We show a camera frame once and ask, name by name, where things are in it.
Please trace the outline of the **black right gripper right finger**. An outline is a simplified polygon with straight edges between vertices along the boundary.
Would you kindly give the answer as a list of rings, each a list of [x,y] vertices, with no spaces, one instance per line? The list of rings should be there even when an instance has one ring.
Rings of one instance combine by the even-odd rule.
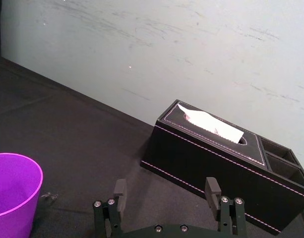
[[[214,177],[207,177],[205,182],[205,198],[221,235],[246,235],[246,218],[244,200],[230,199],[222,195],[222,191]]]

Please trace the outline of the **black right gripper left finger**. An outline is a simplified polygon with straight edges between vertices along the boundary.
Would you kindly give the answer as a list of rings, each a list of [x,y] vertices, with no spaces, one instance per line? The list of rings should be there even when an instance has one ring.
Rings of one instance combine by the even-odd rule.
[[[106,202],[96,200],[93,202],[94,212],[94,236],[96,238],[107,238],[105,221],[108,220],[111,226],[111,238],[119,237],[123,234],[122,218],[127,200],[126,179],[118,179],[115,184],[113,197]]]

